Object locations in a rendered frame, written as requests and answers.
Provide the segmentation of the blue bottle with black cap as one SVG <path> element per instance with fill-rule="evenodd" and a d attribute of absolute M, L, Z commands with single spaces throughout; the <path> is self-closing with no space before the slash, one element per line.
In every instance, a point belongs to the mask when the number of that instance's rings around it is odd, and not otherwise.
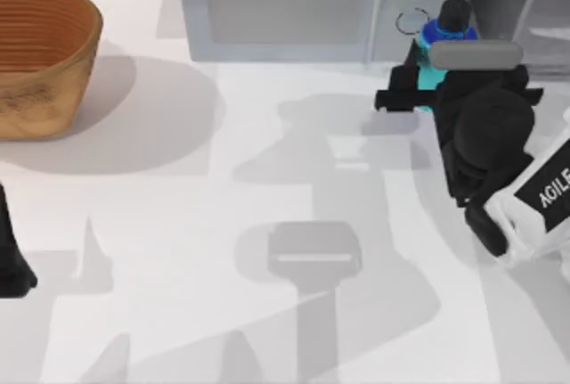
<path fill-rule="evenodd" d="M 420 91 L 435 90 L 444 80 L 446 70 L 435 68 L 428 57 L 431 45 L 440 41 L 467 41 L 479 38 L 471 24 L 472 6 L 467 0 L 445 0 L 439 14 L 421 28 L 415 44 L 415 61 L 419 67 L 417 87 Z"/>

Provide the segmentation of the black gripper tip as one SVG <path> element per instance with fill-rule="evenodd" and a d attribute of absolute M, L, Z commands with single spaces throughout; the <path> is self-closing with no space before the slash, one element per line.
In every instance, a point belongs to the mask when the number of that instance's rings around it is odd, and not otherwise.
<path fill-rule="evenodd" d="M 16 241 L 4 186 L 0 183 L 0 299 L 24 298 L 38 284 Z"/>

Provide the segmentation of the pale microwave oven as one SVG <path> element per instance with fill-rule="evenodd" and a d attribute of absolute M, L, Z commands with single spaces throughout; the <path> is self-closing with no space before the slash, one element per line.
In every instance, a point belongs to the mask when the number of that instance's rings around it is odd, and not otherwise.
<path fill-rule="evenodd" d="M 181 0 L 190 54 L 209 62 L 364 64 L 373 0 Z M 395 27 L 415 7 L 435 18 L 444 0 L 382 0 L 373 62 L 402 61 L 417 36 Z"/>

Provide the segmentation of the pale grey rounded box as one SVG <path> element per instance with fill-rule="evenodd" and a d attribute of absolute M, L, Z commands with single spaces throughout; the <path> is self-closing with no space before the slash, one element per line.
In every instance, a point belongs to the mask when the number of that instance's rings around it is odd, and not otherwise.
<path fill-rule="evenodd" d="M 439 41 L 431 45 L 428 57 L 438 69 L 513 69 L 523 60 L 524 50 L 505 40 Z"/>

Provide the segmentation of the woven brown basket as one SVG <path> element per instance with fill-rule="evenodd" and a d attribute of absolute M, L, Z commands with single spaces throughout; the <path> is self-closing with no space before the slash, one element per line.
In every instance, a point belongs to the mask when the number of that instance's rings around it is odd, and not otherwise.
<path fill-rule="evenodd" d="M 92 0 L 0 0 L 0 141 L 35 141 L 72 125 L 103 29 Z"/>

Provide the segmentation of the microwave knob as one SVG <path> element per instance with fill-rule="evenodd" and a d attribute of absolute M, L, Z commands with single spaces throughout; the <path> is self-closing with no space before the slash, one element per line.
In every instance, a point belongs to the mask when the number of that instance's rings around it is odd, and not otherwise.
<path fill-rule="evenodd" d="M 419 7 L 400 12 L 395 19 L 396 29 L 405 36 L 416 36 L 430 20 L 430 14 Z"/>

